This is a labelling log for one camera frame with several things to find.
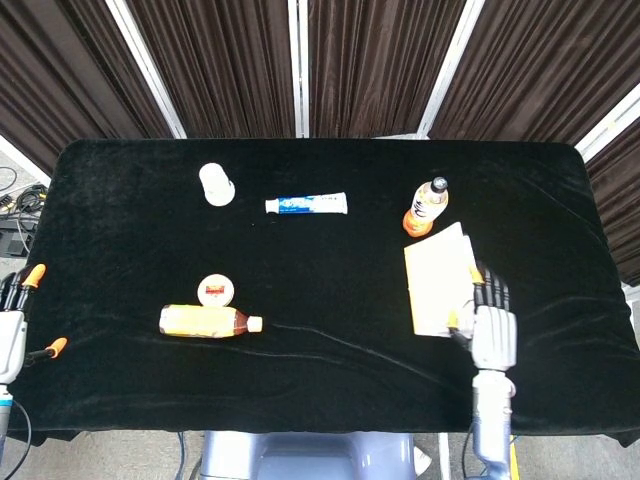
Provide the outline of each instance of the dark curtain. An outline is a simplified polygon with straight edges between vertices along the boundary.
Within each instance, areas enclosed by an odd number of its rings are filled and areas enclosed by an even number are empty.
[[[415,133],[462,0],[310,0],[311,134]]]
[[[487,0],[429,137],[575,145],[638,82],[638,0]]]
[[[640,119],[587,163],[609,248],[629,285],[640,284]]]
[[[129,5],[188,136],[295,136],[286,0]]]
[[[0,69],[0,132],[48,173],[78,138],[171,136],[103,1],[3,1]]]

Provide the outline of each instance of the plastic bottle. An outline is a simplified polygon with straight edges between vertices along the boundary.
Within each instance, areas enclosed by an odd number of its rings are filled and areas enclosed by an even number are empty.
[[[433,221],[449,203],[447,187],[447,181],[443,177],[436,177],[416,190],[411,208],[402,219],[402,226],[410,236],[421,237],[431,231]]]
[[[224,338],[261,331],[262,317],[232,307],[166,305],[160,313],[160,332],[176,337]]]

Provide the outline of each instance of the round lid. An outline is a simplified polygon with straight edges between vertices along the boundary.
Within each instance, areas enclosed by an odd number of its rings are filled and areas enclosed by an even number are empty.
[[[205,307],[226,307],[233,293],[231,280],[219,273],[205,277],[198,286],[198,300]]]
[[[449,184],[444,177],[436,177],[433,179],[433,182],[431,182],[431,190],[436,193],[444,192],[448,186]]]

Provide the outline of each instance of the blue toothpaste tube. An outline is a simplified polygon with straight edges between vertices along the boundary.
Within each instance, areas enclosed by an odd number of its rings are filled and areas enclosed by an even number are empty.
[[[347,196],[342,193],[283,197],[264,202],[267,213],[344,213],[347,214]]]

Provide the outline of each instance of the white plastic cup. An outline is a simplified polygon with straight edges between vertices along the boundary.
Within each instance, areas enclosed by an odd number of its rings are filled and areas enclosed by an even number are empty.
[[[217,163],[207,163],[200,169],[200,181],[204,189],[204,196],[214,207],[228,205],[236,194],[227,174]]]

